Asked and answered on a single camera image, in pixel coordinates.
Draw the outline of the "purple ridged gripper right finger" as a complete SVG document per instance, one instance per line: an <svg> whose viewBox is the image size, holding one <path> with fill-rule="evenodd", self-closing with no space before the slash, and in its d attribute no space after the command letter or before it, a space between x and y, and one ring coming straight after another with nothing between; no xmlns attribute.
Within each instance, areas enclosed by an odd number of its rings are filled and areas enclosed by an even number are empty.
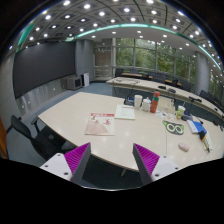
<svg viewBox="0 0 224 224"><path fill-rule="evenodd" d="M169 157L159 156L136 143L133 144L133 155L143 185L148 185L179 170L178 165Z"/></svg>

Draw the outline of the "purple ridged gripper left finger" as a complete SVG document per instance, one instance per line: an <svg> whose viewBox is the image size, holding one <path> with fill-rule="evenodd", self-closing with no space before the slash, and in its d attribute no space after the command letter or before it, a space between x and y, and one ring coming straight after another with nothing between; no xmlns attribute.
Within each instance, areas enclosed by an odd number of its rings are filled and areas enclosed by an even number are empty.
<svg viewBox="0 0 224 224"><path fill-rule="evenodd" d="M56 153L41 169L79 185L90 155L91 144L86 143L66 154Z"/></svg>

